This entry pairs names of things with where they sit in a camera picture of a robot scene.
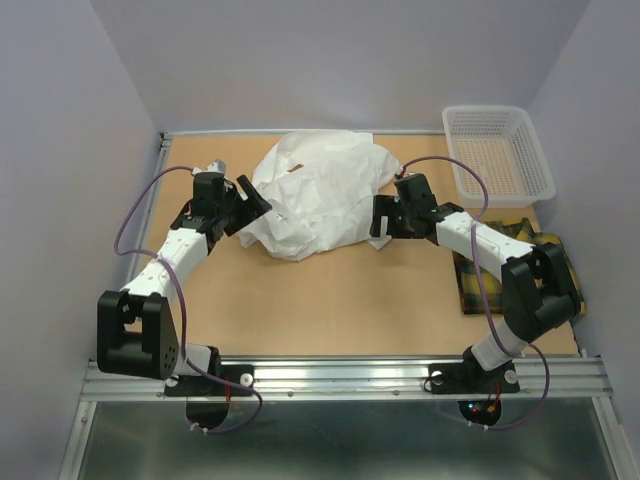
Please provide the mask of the white long sleeve shirt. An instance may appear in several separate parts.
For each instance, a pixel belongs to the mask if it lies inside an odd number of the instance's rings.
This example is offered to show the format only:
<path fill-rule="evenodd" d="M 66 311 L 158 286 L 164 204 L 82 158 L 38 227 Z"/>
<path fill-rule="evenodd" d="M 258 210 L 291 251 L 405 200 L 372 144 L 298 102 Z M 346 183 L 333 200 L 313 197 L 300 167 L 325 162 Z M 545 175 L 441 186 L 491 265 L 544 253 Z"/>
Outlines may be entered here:
<path fill-rule="evenodd" d="M 360 242 L 380 250 L 391 237 L 370 235 L 373 200 L 399 167 L 370 133 L 289 133 L 253 171 L 252 185 L 272 210 L 238 233 L 240 243 L 287 261 Z"/>

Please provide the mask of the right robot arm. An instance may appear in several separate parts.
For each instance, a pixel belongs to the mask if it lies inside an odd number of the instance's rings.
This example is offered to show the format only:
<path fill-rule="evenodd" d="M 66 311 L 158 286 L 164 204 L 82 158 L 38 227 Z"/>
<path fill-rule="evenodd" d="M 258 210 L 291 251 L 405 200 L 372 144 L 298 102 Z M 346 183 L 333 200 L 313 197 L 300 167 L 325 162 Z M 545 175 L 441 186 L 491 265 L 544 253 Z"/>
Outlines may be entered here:
<path fill-rule="evenodd" d="M 560 246 L 510 238 L 458 205 L 438 204 L 422 174 L 400 178 L 395 186 L 396 195 L 374 197 L 371 236 L 426 239 L 467 258 L 501 284 L 503 320 L 470 347 L 471 359 L 460 366 L 466 387 L 484 389 L 495 380 L 496 368 L 581 312 Z"/>

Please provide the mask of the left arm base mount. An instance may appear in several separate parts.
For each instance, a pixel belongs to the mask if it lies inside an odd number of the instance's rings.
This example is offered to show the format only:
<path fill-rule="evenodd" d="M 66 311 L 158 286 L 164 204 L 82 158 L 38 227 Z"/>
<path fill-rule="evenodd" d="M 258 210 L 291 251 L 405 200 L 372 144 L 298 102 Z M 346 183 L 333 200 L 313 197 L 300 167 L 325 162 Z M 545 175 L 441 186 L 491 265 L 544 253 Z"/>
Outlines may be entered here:
<path fill-rule="evenodd" d="M 250 364 L 223 364 L 220 377 L 225 381 L 239 384 L 244 374 L 254 376 L 254 371 L 254 366 Z M 226 395 L 250 397 L 251 393 L 238 387 L 230 388 L 201 375 L 183 375 L 174 376 L 167 380 L 164 386 L 164 395 L 169 398 L 223 397 Z"/>

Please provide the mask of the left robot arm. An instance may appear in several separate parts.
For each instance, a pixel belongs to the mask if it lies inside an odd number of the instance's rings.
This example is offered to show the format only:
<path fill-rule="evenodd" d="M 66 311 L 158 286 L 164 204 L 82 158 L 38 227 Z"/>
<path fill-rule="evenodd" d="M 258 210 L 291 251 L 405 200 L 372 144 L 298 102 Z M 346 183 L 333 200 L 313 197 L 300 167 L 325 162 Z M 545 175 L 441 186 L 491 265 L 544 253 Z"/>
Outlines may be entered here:
<path fill-rule="evenodd" d="M 117 255 L 150 258 L 142 271 L 97 302 L 97 364 L 105 373 L 166 380 L 185 366 L 188 382 L 199 393 L 215 392 L 223 371 L 215 363 L 188 358 L 186 300 L 182 290 L 192 271 L 225 235 L 232 236 L 265 215 L 271 205 L 247 176 L 226 177 L 220 162 L 207 169 L 182 167 L 193 176 L 192 198 L 171 223 L 157 252 L 123 251 Z"/>

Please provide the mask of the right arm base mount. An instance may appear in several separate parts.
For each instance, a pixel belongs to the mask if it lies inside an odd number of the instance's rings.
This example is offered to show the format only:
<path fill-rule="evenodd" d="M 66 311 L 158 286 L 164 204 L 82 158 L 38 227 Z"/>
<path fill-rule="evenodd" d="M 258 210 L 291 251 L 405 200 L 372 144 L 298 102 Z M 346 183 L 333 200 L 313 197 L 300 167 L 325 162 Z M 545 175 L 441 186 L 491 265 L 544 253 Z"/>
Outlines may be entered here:
<path fill-rule="evenodd" d="M 491 371 L 468 362 L 435 363 L 428 367 L 423 390 L 434 395 L 511 394 L 520 385 L 511 361 Z"/>

